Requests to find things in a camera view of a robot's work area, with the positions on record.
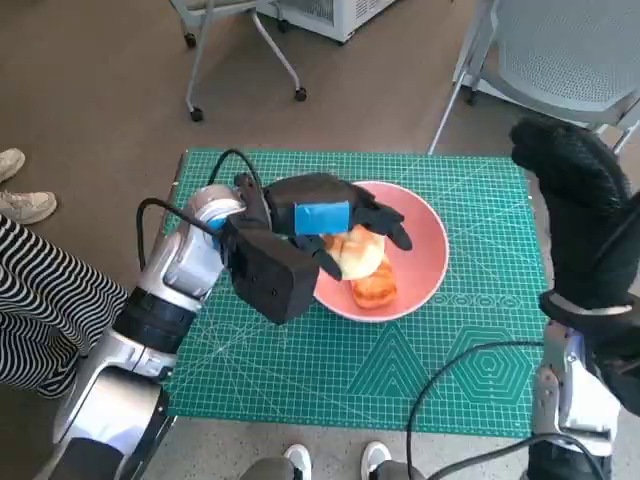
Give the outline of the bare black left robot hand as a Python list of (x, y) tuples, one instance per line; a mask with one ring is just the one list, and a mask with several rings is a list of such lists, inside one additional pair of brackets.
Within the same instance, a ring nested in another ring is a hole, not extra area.
[(361, 225), (404, 251), (412, 249), (400, 212), (378, 202), (368, 190), (333, 175), (284, 178), (268, 185), (264, 194), (272, 230), (311, 254), (335, 280), (343, 279), (343, 270), (325, 249), (325, 235), (343, 234)]

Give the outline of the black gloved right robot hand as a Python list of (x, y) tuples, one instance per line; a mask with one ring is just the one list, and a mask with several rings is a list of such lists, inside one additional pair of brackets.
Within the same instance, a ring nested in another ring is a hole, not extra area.
[(553, 291), (585, 310), (631, 304), (639, 268), (639, 195), (595, 133), (526, 118), (511, 130), (511, 158), (534, 174), (551, 236)]

